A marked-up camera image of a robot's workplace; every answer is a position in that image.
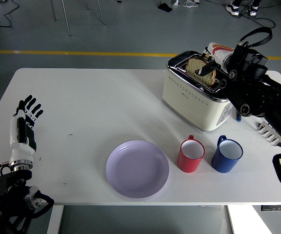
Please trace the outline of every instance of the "mug handle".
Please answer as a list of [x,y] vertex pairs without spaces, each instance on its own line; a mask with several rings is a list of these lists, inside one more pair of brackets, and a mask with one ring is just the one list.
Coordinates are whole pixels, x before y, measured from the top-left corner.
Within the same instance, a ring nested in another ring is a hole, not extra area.
[[226,139],[227,139],[227,138],[226,138],[225,135],[220,136],[220,137],[219,137],[219,140],[218,140],[218,145],[217,145],[217,146],[219,146],[219,144],[220,144],[222,141],[226,140]]

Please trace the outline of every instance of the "bread slice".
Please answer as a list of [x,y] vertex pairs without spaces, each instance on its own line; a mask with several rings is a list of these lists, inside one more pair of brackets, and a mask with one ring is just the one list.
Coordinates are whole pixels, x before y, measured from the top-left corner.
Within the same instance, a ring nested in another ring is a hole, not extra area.
[[209,73],[208,75],[203,76],[203,77],[201,77],[201,76],[199,76],[195,73],[196,70],[202,68],[206,64],[207,64],[207,62],[202,60],[202,59],[191,58],[191,59],[188,60],[188,64],[186,65],[185,70],[190,76],[198,79],[203,84],[210,87],[215,82],[215,75],[216,75],[215,70],[213,72]]

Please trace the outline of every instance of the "mug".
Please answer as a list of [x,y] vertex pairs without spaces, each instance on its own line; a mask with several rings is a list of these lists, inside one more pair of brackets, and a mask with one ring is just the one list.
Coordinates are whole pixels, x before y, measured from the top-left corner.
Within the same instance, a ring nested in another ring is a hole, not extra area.
[[204,153],[205,149],[201,142],[194,139],[193,135],[190,135],[181,144],[177,161],[178,167],[186,173],[194,172],[198,168]]
[[243,149],[241,145],[222,135],[219,137],[217,149],[211,160],[212,167],[221,173],[230,172],[242,155]]

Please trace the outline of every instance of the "white table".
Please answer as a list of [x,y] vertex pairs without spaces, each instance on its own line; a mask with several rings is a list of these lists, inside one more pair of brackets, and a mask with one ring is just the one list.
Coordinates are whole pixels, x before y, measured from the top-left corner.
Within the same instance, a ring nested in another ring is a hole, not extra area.
[[[281,81],[277,72],[269,75]],[[281,204],[281,184],[272,164],[280,147],[258,133],[257,117],[235,120],[232,111],[218,129],[202,132],[162,101],[164,70],[18,70],[0,101],[0,163],[10,158],[9,122],[19,100],[32,94],[44,113],[35,125],[33,178],[56,205],[229,205]],[[180,144],[193,134],[206,149],[191,174],[175,164]],[[211,157],[220,135],[238,141],[244,155],[226,174]],[[134,139],[147,140],[167,155],[165,186],[148,199],[124,197],[108,184],[110,153]]]

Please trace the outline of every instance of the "metal bracket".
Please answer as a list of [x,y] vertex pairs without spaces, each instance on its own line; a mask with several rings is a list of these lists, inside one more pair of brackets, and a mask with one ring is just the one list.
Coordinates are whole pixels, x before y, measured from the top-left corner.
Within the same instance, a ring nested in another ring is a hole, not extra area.
[[258,123],[258,132],[272,145],[281,147],[281,136],[265,121]]

